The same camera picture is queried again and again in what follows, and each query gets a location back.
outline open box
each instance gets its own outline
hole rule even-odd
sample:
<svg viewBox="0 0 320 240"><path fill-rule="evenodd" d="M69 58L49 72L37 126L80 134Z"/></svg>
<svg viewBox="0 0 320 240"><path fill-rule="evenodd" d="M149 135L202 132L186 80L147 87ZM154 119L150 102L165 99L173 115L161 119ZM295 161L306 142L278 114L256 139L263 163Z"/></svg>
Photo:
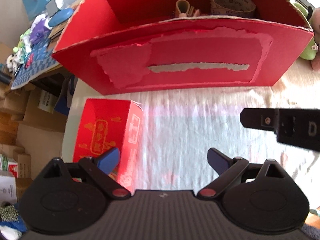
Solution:
<svg viewBox="0 0 320 240"><path fill-rule="evenodd" d="M101 94L272 86L313 37L288 0L252 0L257 19L172 19L177 0L82 0L53 57ZM187 0L203 13L210 0Z"/></svg>

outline pink plush toy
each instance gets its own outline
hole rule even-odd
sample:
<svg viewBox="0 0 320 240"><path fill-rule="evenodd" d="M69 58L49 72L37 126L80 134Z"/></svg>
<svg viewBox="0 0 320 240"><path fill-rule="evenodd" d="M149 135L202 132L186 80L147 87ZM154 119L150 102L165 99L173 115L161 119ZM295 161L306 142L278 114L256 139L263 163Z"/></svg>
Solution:
<svg viewBox="0 0 320 240"><path fill-rule="evenodd" d="M310 25L315 33L314 40L318 46L320 46L320 7L313 12ZM316 57L311 61L313 70L320 72L320 49L318 50Z"/></svg>

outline metal screw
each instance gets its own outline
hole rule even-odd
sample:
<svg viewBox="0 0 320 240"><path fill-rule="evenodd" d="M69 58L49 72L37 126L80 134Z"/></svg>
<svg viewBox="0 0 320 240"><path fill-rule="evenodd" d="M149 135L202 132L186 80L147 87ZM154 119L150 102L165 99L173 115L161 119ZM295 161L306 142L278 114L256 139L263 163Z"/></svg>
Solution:
<svg viewBox="0 0 320 240"><path fill-rule="evenodd" d="M204 188L200 190L200 194L203 197L213 197L216 194L216 191L211 188Z"/></svg>
<svg viewBox="0 0 320 240"><path fill-rule="evenodd" d="M270 117L267 117L267 118L264 120L264 122L265 122L266 124L270 124L270 123L271 123Z"/></svg>
<svg viewBox="0 0 320 240"><path fill-rule="evenodd" d="M166 197L169 197L169 195L168 195L167 193L161 193L161 194L159 195L159 197L161 197L161 198L166 198Z"/></svg>
<svg viewBox="0 0 320 240"><path fill-rule="evenodd" d="M126 197L129 194L129 192L124 188L117 188L112 192L112 194L115 197Z"/></svg>

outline stuffed toy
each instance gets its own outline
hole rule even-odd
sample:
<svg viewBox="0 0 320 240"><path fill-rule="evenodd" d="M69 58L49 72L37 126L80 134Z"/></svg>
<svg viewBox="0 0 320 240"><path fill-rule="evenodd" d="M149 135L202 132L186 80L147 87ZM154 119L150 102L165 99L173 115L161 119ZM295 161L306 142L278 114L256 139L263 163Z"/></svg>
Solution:
<svg viewBox="0 0 320 240"><path fill-rule="evenodd" d="M43 36L45 36L50 30L51 27L48 26L49 19L45 14L41 14L35 18L30 28L30 42L32 45L35 45L41 41Z"/></svg>
<svg viewBox="0 0 320 240"><path fill-rule="evenodd" d="M320 46L320 7L313 12L310 25L315 33L314 40ZM313 70L320 72L320 50L318 50L316 57L311 61Z"/></svg>
<svg viewBox="0 0 320 240"><path fill-rule="evenodd" d="M7 58L7 68L10 72L15 73L18 69L18 67L23 64L23 62L21 62L21 52L20 50L15 53L15 54L11 54L9 55L9 57Z"/></svg>
<svg viewBox="0 0 320 240"><path fill-rule="evenodd" d="M17 53L18 50L25 48L27 54L31 53L31 43L29 40L30 37L30 29L28 29L25 33L20 35L20 41L17 47L13 48L13 53Z"/></svg>

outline brown cardboard box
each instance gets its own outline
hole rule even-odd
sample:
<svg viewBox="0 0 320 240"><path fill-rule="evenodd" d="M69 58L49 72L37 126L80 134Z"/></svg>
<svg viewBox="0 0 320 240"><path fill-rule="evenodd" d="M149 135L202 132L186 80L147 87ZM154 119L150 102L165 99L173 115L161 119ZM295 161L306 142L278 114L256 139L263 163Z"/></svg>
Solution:
<svg viewBox="0 0 320 240"><path fill-rule="evenodd" d="M0 153L8 158L13 158L14 152L24 152L24 148L17 145L0 144Z"/></svg>
<svg viewBox="0 0 320 240"><path fill-rule="evenodd" d="M48 113L38 108L40 100L41 89L35 88L31 91L29 100L27 103L24 116L15 115L12 116L12 121L39 128L42 130L64 132L67 116L58 112Z"/></svg>
<svg viewBox="0 0 320 240"><path fill-rule="evenodd" d="M26 153L14 152L13 159L18 163L18 178L31 177L31 156Z"/></svg>
<svg viewBox="0 0 320 240"><path fill-rule="evenodd" d="M29 91L12 91L0 101L0 111L8 114L24 114L29 98Z"/></svg>
<svg viewBox="0 0 320 240"><path fill-rule="evenodd" d="M8 86L2 82L0 82L0 100L5 98L5 94L8 90Z"/></svg>
<svg viewBox="0 0 320 240"><path fill-rule="evenodd" d="M6 64L10 54L12 54L12 49L0 42L0 63Z"/></svg>
<svg viewBox="0 0 320 240"><path fill-rule="evenodd" d="M19 201L26 191L26 189L31 185L32 179L16 179L16 192L17 201Z"/></svg>

